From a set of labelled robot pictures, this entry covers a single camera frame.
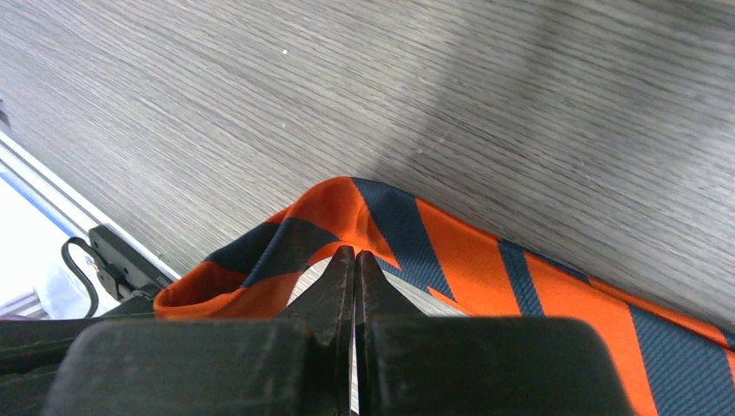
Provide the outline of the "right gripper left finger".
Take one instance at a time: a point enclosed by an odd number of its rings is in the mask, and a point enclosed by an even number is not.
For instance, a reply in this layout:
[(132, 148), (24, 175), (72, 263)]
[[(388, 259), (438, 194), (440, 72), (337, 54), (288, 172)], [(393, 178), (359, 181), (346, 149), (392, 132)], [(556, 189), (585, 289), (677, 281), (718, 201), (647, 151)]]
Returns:
[(270, 319), (107, 320), (80, 333), (45, 415), (348, 415), (354, 251)]

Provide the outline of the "orange navy striped tie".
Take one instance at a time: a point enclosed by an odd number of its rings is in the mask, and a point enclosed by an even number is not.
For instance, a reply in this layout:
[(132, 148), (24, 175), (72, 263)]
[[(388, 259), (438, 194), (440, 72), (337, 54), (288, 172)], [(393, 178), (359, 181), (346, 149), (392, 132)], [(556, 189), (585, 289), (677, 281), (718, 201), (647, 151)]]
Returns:
[(400, 189), (337, 177), (163, 289), (164, 319), (272, 317), (347, 245), (468, 315), (569, 316), (606, 342), (639, 415), (731, 415), (734, 335), (481, 231)]

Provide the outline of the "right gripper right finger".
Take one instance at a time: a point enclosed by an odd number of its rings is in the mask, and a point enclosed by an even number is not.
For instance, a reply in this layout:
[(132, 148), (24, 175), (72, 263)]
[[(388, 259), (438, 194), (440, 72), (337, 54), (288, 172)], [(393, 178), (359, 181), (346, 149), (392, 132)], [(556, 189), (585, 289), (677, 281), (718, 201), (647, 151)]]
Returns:
[(355, 259), (362, 415), (629, 415), (602, 338), (566, 317), (429, 316)]

